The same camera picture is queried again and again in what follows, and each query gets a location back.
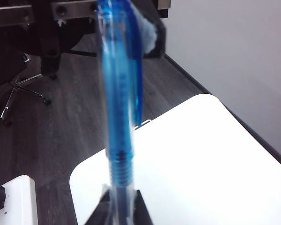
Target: chair caster wheel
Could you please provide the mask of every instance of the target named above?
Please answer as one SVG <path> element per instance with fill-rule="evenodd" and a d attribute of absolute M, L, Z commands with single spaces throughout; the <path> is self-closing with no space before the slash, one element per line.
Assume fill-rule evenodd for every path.
<path fill-rule="evenodd" d="M 45 97 L 45 98 L 43 98 L 43 103 L 45 105 L 50 105 L 51 104 L 51 100 Z"/>
<path fill-rule="evenodd" d="M 12 123 L 12 121 L 10 121 L 10 120 L 4 120 L 4 121 L 3 121 L 3 124 L 4 124 L 5 127 L 9 128 L 9 127 L 11 127 L 11 125 L 12 125 L 13 123 Z"/>
<path fill-rule="evenodd" d="M 51 80 L 55 81 L 57 79 L 56 74 L 52 74 L 49 76 Z"/>

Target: chair base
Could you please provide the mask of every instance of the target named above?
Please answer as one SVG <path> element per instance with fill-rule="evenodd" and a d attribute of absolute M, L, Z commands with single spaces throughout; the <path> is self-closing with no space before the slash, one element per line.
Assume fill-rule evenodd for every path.
<path fill-rule="evenodd" d="M 4 107 L 4 110 L 3 110 L 3 112 L 0 116 L 0 119 L 3 121 L 5 126 L 9 127 L 9 126 L 12 125 L 11 121 L 9 121 L 7 119 L 7 117 L 8 117 L 8 114 L 9 114 L 10 110 L 11 110 L 11 105 L 12 105 L 13 101 L 15 100 L 15 96 L 16 96 L 17 92 L 25 92 L 25 93 L 28 93 L 28 94 L 33 94 L 37 97 L 40 97 L 45 105 L 51 104 L 51 100 L 44 97 L 42 94 L 25 88 L 26 85 L 34 82 L 36 79 L 41 78 L 41 77 L 43 77 L 42 74 L 38 74 L 38 75 L 35 75 L 33 77 L 27 78 L 27 79 L 19 81 L 19 82 L 17 81 L 19 78 L 17 78 L 15 82 L 9 83 L 12 86 L 12 91 L 9 95 L 9 98 L 8 98 L 8 101 L 5 105 L 5 107 Z"/>

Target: baseboard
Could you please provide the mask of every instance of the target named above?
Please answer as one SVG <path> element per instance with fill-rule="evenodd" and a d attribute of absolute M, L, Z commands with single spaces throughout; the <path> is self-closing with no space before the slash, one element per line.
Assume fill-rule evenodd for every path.
<path fill-rule="evenodd" d="M 195 84 L 200 91 L 205 94 L 212 94 L 208 91 L 202 84 L 200 84 L 196 79 L 194 79 L 188 72 L 186 72 L 181 66 L 179 66 L 170 56 L 165 55 L 164 57 L 170 64 L 172 64 L 180 73 L 182 73 L 186 78 L 188 78 L 193 84 Z M 225 106 L 229 112 L 235 117 L 235 119 L 258 141 L 263 148 L 265 148 L 280 164 L 281 164 L 281 154 L 274 149 L 267 141 L 265 141 L 260 135 L 258 135 L 249 125 L 242 121 L 238 116 L 235 115 L 227 106 Z"/>

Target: white object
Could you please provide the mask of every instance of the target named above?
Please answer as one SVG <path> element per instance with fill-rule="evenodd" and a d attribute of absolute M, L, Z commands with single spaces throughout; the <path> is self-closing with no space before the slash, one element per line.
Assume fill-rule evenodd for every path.
<path fill-rule="evenodd" d="M 0 210 L 0 225 L 38 225 L 34 180 L 20 176 L 2 186 L 6 199 Z"/>
<path fill-rule="evenodd" d="M 134 176 L 155 225 L 281 225 L 281 165 L 211 95 L 135 131 Z M 109 184 L 105 151 L 70 177 L 78 225 Z"/>

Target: white wall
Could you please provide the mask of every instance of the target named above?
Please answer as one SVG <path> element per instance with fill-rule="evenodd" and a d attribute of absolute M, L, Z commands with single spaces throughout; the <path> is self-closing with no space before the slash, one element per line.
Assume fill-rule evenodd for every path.
<path fill-rule="evenodd" d="M 281 153 L 281 0 L 172 0 L 167 54 Z"/>

